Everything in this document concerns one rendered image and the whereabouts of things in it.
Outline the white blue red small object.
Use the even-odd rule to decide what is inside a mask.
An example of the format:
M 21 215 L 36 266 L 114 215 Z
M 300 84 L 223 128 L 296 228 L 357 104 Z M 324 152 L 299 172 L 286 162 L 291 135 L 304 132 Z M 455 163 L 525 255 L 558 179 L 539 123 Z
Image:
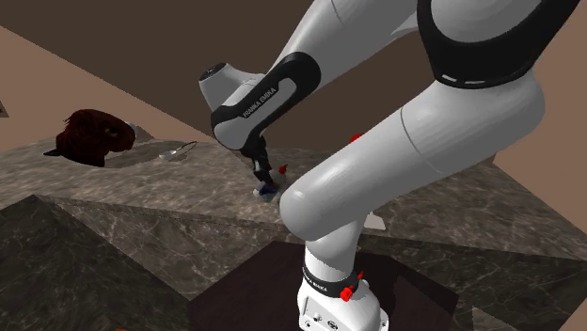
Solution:
M 282 189 L 287 181 L 286 172 L 288 165 L 282 165 L 279 169 L 271 169 L 269 174 L 274 181 L 274 185 L 260 182 L 259 185 L 253 190 L 253 196 L 263 199 L 266 202 L 270 202 Z

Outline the silver spoon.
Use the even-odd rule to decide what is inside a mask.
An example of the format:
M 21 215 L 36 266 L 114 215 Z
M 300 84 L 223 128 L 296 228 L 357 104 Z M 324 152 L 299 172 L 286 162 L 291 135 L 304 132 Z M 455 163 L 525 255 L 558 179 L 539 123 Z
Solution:
M 167 151 L 160 153 L 158 155 L 158 157 L 161 160 L 170 161 L 174 158 L 179 157 L 180 155 L 187 153 L 190 149 L 195 147 L 197 143 L 198 143 L 197 141 L 191 141 L 191 142 L 185 143 L 182 146 L 180 146 L 174 150 L 167 150 Z

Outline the dark maroon robot stand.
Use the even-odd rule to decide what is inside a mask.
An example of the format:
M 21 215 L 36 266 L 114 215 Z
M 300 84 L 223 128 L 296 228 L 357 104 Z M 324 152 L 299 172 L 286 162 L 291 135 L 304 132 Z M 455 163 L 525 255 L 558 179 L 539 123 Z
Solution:
M 303 257 L 273 241 L 188 304 L 190 331 L 348 331 L 311 301 L 299 314 Z M 449 331 L 457 293 L 384 255 L 358 252 L 356 270 L 388 314 L 381 331 Z

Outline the dark red plush animal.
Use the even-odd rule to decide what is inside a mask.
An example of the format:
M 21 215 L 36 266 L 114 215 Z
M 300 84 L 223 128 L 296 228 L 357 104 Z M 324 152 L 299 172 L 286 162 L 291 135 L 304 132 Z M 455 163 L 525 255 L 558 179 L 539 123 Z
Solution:
M 137 128 L 109 113 L 80 109 L 64 120 L 63 131 L 56 136 L 56 146 L 45 156 L 61 156 L 75 163 L 104 167 L 109 152 L 130 150 Z

